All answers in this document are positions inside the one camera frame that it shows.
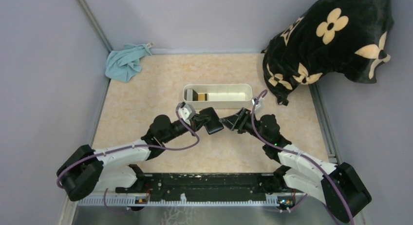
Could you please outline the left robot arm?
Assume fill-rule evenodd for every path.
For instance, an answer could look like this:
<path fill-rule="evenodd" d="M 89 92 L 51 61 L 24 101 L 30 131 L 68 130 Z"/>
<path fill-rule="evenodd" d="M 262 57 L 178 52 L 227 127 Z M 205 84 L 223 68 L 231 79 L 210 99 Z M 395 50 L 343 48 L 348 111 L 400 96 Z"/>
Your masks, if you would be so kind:
<path fill-rule="evenodd" d="M 187 132 L 195 136 L 210 120 L 207 115 L 195 114 L 185 121 L 171 122 L 162 114 L 154 118 L 145 135 L 130 144 L 99 150 L 82 145 L 57 170 L 57 186 L 73 202 L 106 189 L 117 193 L 140 190 L 145 179 L 136 163 L 159 156 L 167 149 L 167 142 Z"/>

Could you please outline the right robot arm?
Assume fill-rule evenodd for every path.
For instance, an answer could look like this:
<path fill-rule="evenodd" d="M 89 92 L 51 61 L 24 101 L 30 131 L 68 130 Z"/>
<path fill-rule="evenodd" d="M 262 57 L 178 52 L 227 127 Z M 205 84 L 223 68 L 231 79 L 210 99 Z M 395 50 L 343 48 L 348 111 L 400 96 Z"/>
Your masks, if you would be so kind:
<path fill-rule="evenodd" d="M 371 202 L 369 191 L 350 164 L 325 162 L 302 151 L 281 135 L 275 115 L 256 119 L 251 110 L 242 108 L 220 122 L 231 131 L 263 141 L 265 154 L 281 165 L 275 172 L 280 184 L 319 200 L 342 223 L 353 223 Z"/>

